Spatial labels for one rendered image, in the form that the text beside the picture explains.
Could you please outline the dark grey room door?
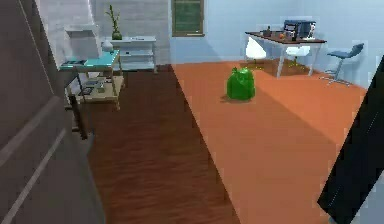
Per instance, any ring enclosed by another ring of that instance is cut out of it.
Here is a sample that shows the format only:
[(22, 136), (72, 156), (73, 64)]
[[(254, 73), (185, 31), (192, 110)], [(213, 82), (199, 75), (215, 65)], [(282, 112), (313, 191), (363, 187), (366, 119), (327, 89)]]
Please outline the dark grey room door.
[(106, 224), (37, 0), (0, 0), (0, 224)]

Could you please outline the wood framed window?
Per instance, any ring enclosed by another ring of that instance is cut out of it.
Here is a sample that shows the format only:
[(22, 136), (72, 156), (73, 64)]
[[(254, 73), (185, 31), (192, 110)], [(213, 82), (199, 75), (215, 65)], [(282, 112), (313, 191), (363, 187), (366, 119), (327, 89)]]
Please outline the wood framed window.
[(204, 0), (171, 0), (172, 36), (203, 36)]

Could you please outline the white chair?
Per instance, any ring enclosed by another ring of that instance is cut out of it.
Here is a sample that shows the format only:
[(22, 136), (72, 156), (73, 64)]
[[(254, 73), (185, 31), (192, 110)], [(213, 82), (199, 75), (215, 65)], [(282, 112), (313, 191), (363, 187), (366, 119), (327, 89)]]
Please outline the white chair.
[(249, 37), (245, 49), (245, 60), (246, 61), (258, 61), (263, 60), (267, 57), (266, 51), (263, 47), (253, 38)]

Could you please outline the blue grey swivel chair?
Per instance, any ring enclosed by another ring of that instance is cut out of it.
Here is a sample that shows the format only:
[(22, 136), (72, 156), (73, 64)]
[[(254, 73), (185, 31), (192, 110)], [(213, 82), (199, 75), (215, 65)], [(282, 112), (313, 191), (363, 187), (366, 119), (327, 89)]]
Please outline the blue grey swivel chair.
[(349, 87), (351, 85), (350, 82), (342, 80), (339, 78), (341, 67), (342, 67), (345, 59), (351, 59), (351, 58), (357, 56), (358, 54), (360, 54), (362, 52), (363, 48), (364, 48), (364, 44), (359, 43), (359, 44), (354, 45), (349, 52), (333, 51), (333, 52), (328, 53), (328, 56), (333, 56), (333, 57), (338, 58), (339, 63), (338, 63), (335, 70), (326, 70), (325, 71), (326, 74), (332, 74), (332, 77), (322, 76), (322, 79), (327, 80), (328, 85), (331, 85), (332, 83), (340, 83), (340, 84), (344, 84), (347, 87)]

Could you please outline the brown top white desk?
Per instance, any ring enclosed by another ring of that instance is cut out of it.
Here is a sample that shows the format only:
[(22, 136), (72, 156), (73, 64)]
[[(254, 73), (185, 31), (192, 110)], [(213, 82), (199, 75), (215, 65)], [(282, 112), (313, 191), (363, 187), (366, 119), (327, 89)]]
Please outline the brown top white desk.
[(255, 40), (266, 41), (268, 43), (277, 45), (280, 48), (280, 57), (279, 57), (279, 63), (278, 63), (277, 72), (276, 72), (277, 78), (281, 76), (284, 60), (286, 58), (286, 49), (288, 47), (302, 47), (302, 46), (311, 47), (311, 50), (313, 51), (313, 53), (312, 53), (311, 63), (309, 64), (309, 72), (308, 72), (308, 75), (311, 76), (314, 71), (313, 66), (316, 63), (320, 48), (323, 44), (326, 43), (325, 40), (321, 40), (321, 39), (303, 40), (303, 39), (297, 38), (295, 41), (289, 40), (287, 38), (280, 39), (278, 36), (276, 36), (275, 32), (273, 32), (270, 37), (265, 37), (261, 32), (246, 31), (245, 34), (249, 37), (254, 38)]

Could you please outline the black flat panel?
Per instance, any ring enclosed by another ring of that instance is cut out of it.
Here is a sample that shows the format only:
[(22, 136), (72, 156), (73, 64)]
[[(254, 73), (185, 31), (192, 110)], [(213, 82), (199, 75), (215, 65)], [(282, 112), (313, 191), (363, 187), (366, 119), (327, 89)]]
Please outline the black flat panel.
[(384, 55), (317, 200), (334, 224), (351, 224), (384, 171)]

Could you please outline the teal top wooden table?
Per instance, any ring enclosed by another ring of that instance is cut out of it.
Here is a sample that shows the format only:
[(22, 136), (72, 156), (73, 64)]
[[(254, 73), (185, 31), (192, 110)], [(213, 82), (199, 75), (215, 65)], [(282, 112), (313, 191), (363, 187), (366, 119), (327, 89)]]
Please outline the teal top wooden table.
[(80, 103), (94, 102), (114, 102), (117, 109), (120, 109), (119, 94), (124, 86), (124, 75), (121, 67), (120, 51), (102, 52), (100, 58), (88, 59), (83, 63), (70, 64), (63, 63), (60, 72), (72, 72), (76, 75), (84, 73), (88, 75), (90, 72), (100, 72), (98, 77), (90, 78), (90, 81), (97, 81), (97, 84), (82, 84), (78, 80), (80, 90), (76, 99)]

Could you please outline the green garbage bag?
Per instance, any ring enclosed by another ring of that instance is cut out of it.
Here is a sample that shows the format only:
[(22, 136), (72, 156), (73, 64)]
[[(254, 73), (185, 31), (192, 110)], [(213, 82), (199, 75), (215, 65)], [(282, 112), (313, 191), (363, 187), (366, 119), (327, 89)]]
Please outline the green garbage bag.
[(250, 100), (255, 96), (255, 91), (252, 71), (247, 67), (234, 67), (227, 80), (227, 96), (235, 100)]

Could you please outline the green potted house plant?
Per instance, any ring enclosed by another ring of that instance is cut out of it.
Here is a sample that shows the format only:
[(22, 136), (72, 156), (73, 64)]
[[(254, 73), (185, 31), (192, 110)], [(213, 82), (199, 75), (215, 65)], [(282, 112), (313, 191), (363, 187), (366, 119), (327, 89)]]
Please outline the green potted house plant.
[(123, 38), (123, 36), (122, 36), (122, 34), (119, 30), (119, 26), (118, 26), (120, 14), (114, 12), (112, 5), (109, 6), (109, 9), (106, 11), (106, 14), (110, 17), (110, 19), (112, 21), (112, 39), (113, 40), (121, 40)]

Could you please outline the blue box appliance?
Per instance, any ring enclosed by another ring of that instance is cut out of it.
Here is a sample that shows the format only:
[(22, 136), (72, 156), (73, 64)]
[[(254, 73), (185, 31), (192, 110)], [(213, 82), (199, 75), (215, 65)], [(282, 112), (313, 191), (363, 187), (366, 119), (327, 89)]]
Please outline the blue box appliance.
[(288, 38), (292, 40), (313, 38), (315, 27), (315, 21), (285, 20), (283, 32)]

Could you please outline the white shelf unit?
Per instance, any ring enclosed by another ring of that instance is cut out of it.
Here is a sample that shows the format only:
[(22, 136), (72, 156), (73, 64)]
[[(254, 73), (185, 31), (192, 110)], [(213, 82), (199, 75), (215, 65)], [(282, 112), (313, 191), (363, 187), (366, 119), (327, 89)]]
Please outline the white shelf unit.
[(124, 37), (122, 40), (112, 40), (111, 43), (120, 51), (123, 71), (153, 70), (157, 72), (155, 36)]

